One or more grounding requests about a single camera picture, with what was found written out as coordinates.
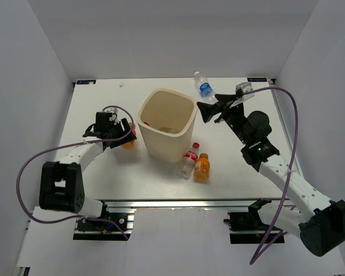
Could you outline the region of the blue label crushed bottle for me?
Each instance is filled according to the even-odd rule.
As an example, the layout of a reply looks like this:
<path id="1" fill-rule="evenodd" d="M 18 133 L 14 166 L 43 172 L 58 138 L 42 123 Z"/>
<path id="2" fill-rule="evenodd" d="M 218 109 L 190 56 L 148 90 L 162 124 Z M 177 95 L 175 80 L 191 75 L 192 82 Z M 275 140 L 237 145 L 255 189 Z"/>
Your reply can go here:
<path id="1" fill-rule="evenodd" d="M 175 129 L 168 129 L 165 132 L 170 133 L 170 134 L 177 134 L 178 133 L 178 131 L 176 131 Z"/>

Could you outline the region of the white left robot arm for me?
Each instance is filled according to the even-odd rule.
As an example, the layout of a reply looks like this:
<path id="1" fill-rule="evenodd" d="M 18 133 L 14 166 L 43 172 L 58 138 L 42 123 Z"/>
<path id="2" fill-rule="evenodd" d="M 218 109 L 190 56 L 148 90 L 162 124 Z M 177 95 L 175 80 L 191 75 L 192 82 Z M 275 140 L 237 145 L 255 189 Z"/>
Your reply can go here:
<path id="1" fill-rule="evenodd" d="M 90 217 L 92 225 L 105 229 L 110 223 L 110 215 L 103 211 L 102 201 L 85 196 L 83 172 L 107 148 L 136 140 L 131 125 L 126 118 L 119 120 L 116 113 L 96 113 L 95 123 L 83 134 L 84 142 L 74 146 L 60 160 L 43 165 L 40 208 Z"/>

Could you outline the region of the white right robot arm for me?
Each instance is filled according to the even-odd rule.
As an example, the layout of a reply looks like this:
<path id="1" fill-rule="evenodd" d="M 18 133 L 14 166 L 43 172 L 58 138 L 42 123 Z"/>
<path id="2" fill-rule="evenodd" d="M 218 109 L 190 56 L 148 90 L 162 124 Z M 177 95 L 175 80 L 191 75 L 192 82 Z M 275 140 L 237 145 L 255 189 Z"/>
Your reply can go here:
<path id="1" fill-rule="evenodd" d="M 244 160 L 285 193 L 295 208 L 286 208 L 283 201 L 276 204 L 259 199 L 248 208 L 249 225 L 262 229 L 276 227 L 299 238 L 316 256 L 323 256 L 345 242 L 345 201 L 333 201 L 316 190 L 269 141 L 270 120 L 266 113 L 253 111 L 244 114 L 244 105 L 237 95 L 218 94 L 215 104 L 197 102 L 204 122 L 218 115 L 244 144 Z"/>

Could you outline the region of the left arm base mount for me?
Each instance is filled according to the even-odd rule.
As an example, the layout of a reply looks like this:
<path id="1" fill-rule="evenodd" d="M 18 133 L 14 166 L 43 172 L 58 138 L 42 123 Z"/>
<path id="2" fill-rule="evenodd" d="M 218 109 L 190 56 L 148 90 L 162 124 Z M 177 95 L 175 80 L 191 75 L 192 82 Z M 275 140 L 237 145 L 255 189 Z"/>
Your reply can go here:
<path id="1" fill-rule="evenodd" d="M 78 218 L 74 240 L 127 241 L 132 233 L 135 210 L 103 203 L 101 218 Z"/>

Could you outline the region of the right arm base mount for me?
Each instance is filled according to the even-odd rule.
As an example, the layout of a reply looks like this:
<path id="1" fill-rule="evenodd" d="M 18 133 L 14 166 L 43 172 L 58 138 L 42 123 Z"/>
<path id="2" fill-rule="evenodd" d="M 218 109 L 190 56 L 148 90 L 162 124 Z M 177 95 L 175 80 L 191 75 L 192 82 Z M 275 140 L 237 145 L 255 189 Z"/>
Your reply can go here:
<path id="1" fill-rule="evenodd" d="M 276 201 L 272 198 L 225 200 L 228 216 L 223 223 L 229 228 L 230 243 L 259 245 L 270 223 L 264 223 L 258 211 L 265 204 Z"/>

